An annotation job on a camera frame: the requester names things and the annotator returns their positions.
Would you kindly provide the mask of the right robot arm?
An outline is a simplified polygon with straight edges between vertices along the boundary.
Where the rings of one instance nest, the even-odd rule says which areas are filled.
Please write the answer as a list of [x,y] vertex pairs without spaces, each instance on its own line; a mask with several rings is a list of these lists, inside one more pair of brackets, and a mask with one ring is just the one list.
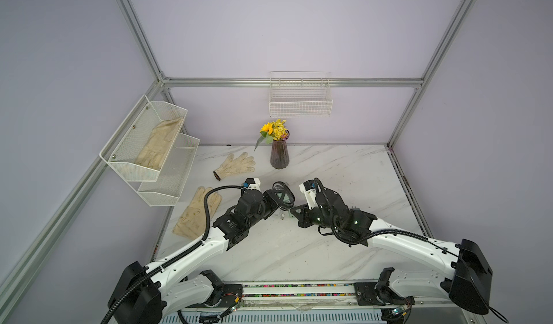
[[348,247],[366,246],[389,250],[429,267],[438,276],[391,282],[394,272],[381,273],[378,289],[387,297],[446,297],[468,312],[492,313],[503,321],[507,317],[490,304],[493,271],[477,243],[464,239],[452,243],[400,229],[374,214],[348,207],[340,194],[325,187],[319,178],[300,185],[306,204],[292,209],[302,228],[316,226],[322,236],[333,236]]

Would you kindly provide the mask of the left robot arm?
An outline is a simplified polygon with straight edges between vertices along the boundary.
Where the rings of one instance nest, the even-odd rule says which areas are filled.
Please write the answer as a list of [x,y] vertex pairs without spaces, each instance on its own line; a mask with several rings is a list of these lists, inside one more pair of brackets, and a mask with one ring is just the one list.
[[214,272],[207,270],[195,278],[189,275],[244,240],[255,224],[295,200],[285,185],[274,184],[261,191],[256,178],[234,188],[240,191],[237,204],[216,221],[211,220],[209,205],[222,188],[205,193],[205,226],[200,237],[164,259],[146,266],[134,262],[125,268],[108,301],[103,323],[159,323],[190,305],[220,302],[224,284]]

